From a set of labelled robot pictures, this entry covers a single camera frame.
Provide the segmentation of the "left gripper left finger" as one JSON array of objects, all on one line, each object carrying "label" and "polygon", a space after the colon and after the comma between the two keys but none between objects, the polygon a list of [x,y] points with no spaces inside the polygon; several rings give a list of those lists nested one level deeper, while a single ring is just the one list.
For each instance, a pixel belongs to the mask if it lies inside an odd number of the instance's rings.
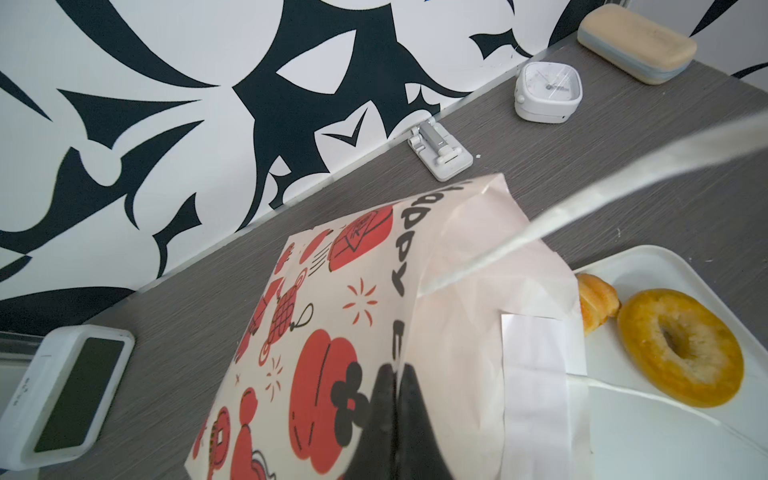
[{"label": "left gripper left finger", "polygon": [[394,479],[396,444],[396,375],[391,364],[384,364],[377,373],[367,423],[343,478]]}]

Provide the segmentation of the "red white paper bag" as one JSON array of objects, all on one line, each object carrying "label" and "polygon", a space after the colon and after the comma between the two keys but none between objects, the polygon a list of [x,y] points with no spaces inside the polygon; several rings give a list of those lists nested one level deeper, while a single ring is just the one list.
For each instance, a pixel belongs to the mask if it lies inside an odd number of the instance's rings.
[{"label": "red white paper bag", "polygon": [[452,479],[587,479],[576,275],[545,243],[657,182],[765,148],[756,114],[529,219],[489,175],[290,237],[185,461],[193,479],[344,479],[378,370],[415,368]]}]

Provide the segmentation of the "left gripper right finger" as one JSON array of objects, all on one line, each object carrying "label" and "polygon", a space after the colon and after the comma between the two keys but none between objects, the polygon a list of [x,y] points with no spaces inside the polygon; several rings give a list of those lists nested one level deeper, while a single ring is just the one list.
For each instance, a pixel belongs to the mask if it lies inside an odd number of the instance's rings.
[{"label": "left gripper right finger", "polygon": [[397,478],[452,479],[440,452],[415,368],[405,364],[397,400]]}]

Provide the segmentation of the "long braided fake bread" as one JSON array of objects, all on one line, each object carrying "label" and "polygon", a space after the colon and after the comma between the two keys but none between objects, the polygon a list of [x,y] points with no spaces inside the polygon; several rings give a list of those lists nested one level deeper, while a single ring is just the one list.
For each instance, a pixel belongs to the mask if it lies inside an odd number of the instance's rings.
[{"label": "long braided fake bread", "polygon": [[584,336],[590,335],[621,308],[617,291],[601,278],[588,273],[576,275],[580,296]]}]

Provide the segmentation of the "yellow fake bagel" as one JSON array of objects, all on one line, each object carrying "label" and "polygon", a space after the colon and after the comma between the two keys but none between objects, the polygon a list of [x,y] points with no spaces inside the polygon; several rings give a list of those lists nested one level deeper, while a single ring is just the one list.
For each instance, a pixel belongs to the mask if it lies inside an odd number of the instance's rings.
[{"label": "yellow fake bagel", "polygon": [[672,289],[641,291],[621,307],[617,327],[632,363],[673,399],[713,408],[739,392],[745,375],[740,343],[695,298]]}]

